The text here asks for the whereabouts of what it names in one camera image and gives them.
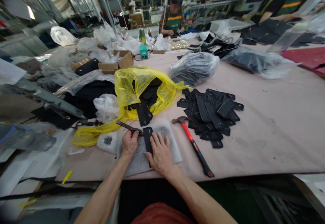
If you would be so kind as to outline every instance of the pile of leather pieces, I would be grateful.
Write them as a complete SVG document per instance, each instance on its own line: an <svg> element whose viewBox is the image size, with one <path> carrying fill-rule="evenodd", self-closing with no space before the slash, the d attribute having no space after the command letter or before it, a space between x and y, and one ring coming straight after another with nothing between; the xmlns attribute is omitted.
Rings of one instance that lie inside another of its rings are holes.
<svg viewBox="0 0 325 224"><path fill-rule="evenodd" d="M140 95L140 103L135 103L128 106L128 110L136 109L138 113L138 118L140 125L146 126L150 123L153 118L150 108L156 103L158 99L157 90L162 84L162 81L155 78L148 87Z"/></svg>
<svg viewBox="0 0 325 224"><path fill-rule="evenodd" d="M205 93L185 89L182 93L185 99L180 99L177 106L185 108L185 114L192 120L188 127L194 129L200 139L210 140L212 148L222 148L223 135L230 136L230 126L240 121L235 110L243 111L244 105L235 101L235 95L212 89Z"/></svg>

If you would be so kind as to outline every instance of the metal rod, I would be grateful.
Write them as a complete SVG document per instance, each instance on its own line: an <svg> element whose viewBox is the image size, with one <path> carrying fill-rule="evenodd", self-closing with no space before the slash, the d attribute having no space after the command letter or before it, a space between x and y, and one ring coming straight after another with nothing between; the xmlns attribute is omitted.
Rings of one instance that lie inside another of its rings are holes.
<svg viewBox="0 0 325 224"><path fill-rule="evenodd" d="M108 8L108 5L107 5L107 3L106 3L106 0L102 0L102 2L103 2L103 5L104 5L105 12L107 13L107 16L108 16L109 22L111 23L111 26L112 26L112 28L113 28L113 30L114 30L115 35L116 35L115 25L114 25L114 22L113 22L113 20L112 20L111 14L110 14L110 12L109 12L109 8Z"/></svg>

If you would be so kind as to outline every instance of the cardboard box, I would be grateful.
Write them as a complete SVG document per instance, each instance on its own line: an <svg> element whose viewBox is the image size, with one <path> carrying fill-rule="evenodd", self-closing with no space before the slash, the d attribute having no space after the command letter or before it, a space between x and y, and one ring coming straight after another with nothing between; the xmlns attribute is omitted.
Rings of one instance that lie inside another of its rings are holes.
<svg viewBox="0 0 325 224"><path fill-rule="evenodd" d="M103 74L114 74L117 70L132 67L134 65L132 53L128 50L114 50L116 55L120 52L121 60L115 64L99 63L98 68L102 70Z"/></svg>

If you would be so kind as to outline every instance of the left hand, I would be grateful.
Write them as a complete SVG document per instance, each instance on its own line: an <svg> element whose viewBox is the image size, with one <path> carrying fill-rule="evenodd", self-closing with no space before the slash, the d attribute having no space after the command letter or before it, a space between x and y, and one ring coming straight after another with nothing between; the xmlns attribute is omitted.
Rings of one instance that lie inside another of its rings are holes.
<svg viewBox="0 0 325 224"><path fill-rule="evenodd" d="M123 143L123 152L122 154L127 156L133 156L137 147L138 147L138 135L139 131L135 131L132 135L132 132L130 130L126 131L122 138Z"/></svg>

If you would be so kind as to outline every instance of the right hand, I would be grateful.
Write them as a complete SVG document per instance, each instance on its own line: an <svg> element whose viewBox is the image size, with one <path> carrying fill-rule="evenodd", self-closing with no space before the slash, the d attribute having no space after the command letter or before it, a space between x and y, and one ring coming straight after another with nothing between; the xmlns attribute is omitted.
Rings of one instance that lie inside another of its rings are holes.
<svg viewBox="0 0 325 224"><path fill-rule="evenodd" d="M151 167L163 177L168 177L172 170L177 167L173 162L172 153L170 151L169 138L166 136L166 144L164 143L161 133L152 133L150 138L153 156L146 152L145 155L150 162Z"/></svg>
<svg viewBox="0 0 325 224"><path fill-rule="evenodd" d="M174 31L172 31L171 29L168 30L168 35L169 35L169 36L173 36L173 35L174 35Z"/></svg>

